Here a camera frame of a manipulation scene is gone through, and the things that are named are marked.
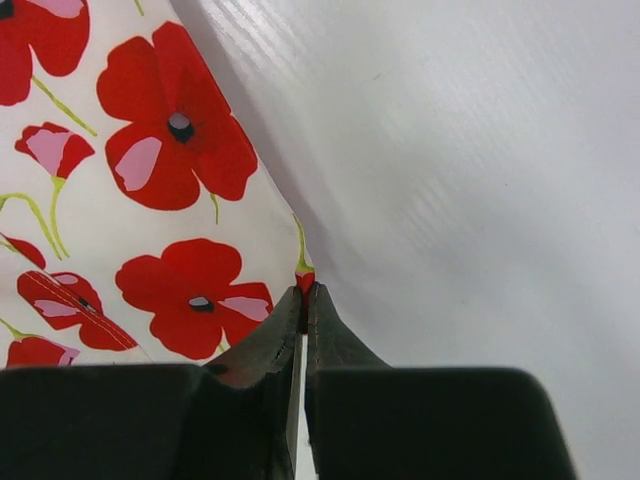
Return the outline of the red poppy print skirt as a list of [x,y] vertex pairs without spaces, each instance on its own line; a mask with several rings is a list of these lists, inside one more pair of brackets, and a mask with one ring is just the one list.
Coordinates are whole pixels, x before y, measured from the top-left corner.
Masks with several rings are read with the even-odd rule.
[[1,364],[202,364],[315,271],[168,1],[1,5]]

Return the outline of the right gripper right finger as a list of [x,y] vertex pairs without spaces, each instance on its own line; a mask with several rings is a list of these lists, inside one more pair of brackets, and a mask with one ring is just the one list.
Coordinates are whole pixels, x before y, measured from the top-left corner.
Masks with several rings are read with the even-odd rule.
[[552,402],[504,367],[400,368],[341,320],[329,290],[309,293],[305,382],[322,479],[573,479]]

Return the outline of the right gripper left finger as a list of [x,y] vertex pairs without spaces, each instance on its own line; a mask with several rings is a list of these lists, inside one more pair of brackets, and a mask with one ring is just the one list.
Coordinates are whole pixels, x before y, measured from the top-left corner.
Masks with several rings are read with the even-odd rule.
[[216,359],[9,369],[5,479],[291,479],[301,291]]

